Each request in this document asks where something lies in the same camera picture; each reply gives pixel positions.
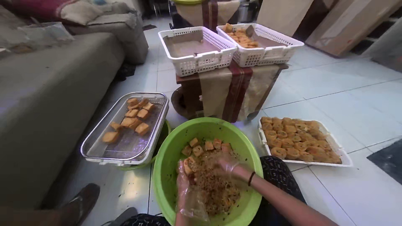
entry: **striped cloth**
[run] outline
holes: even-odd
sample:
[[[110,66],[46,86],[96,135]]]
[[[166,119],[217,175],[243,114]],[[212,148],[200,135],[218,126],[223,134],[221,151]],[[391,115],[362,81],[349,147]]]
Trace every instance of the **striped cloth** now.
[[[280,69],[276,64],[241,68],[232,61],[227,68],[199,73],[204,116],[245,120],[261,109]]]

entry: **black patterned fabric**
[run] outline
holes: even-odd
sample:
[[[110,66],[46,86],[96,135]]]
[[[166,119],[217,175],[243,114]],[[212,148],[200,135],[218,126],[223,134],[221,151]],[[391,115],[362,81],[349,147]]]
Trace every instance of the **black patterned fabric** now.
[[[264,179],[286,193],[306,203],[287,165],[275,156],[260,158],[263,166]],[[291,224],[266,199],[261,200],[260,207],[250,226],[291,226]],[[138,214],[126,220],[121,226],[168,226],[164,217],[148,214]]]
[[[260,157],[263,166],[264,179],[306,203],[295,178],[287,165],[278,157]],[[266,199],[261,200],[260,207],[250,226],[291,226],[291,224]]]
[[[137,214],[127,219],[121,226],[170,226],[162,216]]]

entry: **green plastic bowl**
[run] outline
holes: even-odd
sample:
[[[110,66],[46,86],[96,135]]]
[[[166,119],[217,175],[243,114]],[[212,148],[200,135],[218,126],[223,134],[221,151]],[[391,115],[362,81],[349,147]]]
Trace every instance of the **green plastic bowl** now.
[[[254,169],[257,175],[263,176],[263,168],[254,146],[248,138],[234,125],[216,118],[197,118],[187,121],[174,129],[159,149],[154,165],[154,185],[156,201],[167,221],[174,225],[176,218],[176,167],[185,155],[183,147],[194,137],[199,140],[219,138],[232,145],[235,153]],[[238,207],[230,210],[230,215],[217,215],[211,218],[211,225],[249,225],[260,206],[261,195],[253,189],[241,192]]]

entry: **hand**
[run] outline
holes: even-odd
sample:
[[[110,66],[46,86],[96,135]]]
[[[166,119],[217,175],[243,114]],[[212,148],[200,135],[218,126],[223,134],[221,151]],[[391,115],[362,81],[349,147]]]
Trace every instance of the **hand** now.
[[[218,165],[225,175],[230,178],[234,177],[242,181],[246,181],[250,178],[252,171],[247,167],[240,164],[240,162],[229,154],[225,154],[218,158],[216,165]]]
[[[178,162],[177,173],[176,185],[178,193],[178,206],[181,208],[181,206],[185,204],[185,197],[190,187],[190,181],[184,170],[184,162],[182,160]]]

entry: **styrofoam tray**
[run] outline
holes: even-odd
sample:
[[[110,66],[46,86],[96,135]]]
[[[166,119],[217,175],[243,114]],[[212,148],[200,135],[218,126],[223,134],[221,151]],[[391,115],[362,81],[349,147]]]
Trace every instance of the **styrofoam tray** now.
[[[234,53],[233,60],[242,68],[252,67],[255,65],[287,63],[295,51],[304,45],[304,43],[301,41],[256,23],[236,24],[233,25],[233,30],[236,31],[239,28],[247,29],[250,25],[254,27],[255,32],[259,36],[274,40],[279,43],[287,44],[288,46],[247,49],[234,41],[222,30],[224,25],[217,26],[216,30],[220,36],[225,37],[227,40],[230,40],[237,45],[238,50]]]
[[[346,153],[345,149],[338,143],[335,137],[327,130],[327,128],[319,121],[315,120],[320,124],[320,131],[324,134],[327,134],[327,142],[331,146],[332,150],[339,155],[340,159],[342,160],[342,164],[335,164],[335,163],[324,163],[324,162],[304,162],[304,161],[297,161],[297,160],[287,160],[283,159],[284,162],[292,162],[292,163],[301,163],[301,164],[310,164],[310,165],[322,165],[322,166],[338,166],[338,167],[353,167],[352,159]],[[269,150],[267,139],[265,138],[265,134],[263,131],[263,126],[261,124],[261,118],[258,121],[258,133],[260,135],[260,140],[263,148],[267,150],[268,155],[271,155]]]
[[[170,55],[169,50],[163,41],[163,37],[173,37],[199,30],[203,31],[204,40],[218,47],[221,51],[211,51],[207,53],[199,53],[197,56],[189,55],[179,58],[174,58]],[[166,55],[172,61],[176,74],[179,77],[192,75],[196,72],[210,71],[215,68],[228,67],[232,61],[233,54],[237,50],[236,44],[214,33],[206,27],[186,27],[160,31],[158,32],[158,35],[160,41],[162,42],[163,48],[165,49]]]

